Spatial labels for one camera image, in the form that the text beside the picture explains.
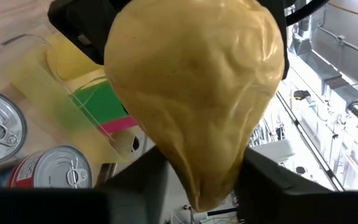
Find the can label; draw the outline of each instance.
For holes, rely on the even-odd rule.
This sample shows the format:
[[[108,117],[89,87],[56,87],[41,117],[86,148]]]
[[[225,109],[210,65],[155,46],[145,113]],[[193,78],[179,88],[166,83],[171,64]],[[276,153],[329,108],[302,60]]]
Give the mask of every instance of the can label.
[[[41,158],[43,152],[38,152],[25,158],[12,173],[13,177],[9,183],[11,187],[34,187],[34,174],[37,163]]]

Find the green sticky note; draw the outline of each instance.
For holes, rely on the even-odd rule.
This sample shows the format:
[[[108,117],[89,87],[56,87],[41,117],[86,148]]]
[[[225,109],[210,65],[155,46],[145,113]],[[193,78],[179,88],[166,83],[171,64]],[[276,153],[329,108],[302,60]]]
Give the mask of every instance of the green sticky note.
[[[73,99],[74,103],[92,122],[104,124],[127,116],[108,81],[77,90],[73,95],[77,99]]]

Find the pull tab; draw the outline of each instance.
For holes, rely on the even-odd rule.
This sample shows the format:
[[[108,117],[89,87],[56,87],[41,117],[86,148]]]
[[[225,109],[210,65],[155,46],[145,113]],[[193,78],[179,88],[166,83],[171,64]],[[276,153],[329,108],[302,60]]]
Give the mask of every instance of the pull tab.
[[[84,169],[70,169],[67,172],[67,182],[70,186],[77,186],[88,178],[88,173]]]
[[[0,144],[4,146],[15,146],[19,142],[17,136],[5,125],[0,124]]]

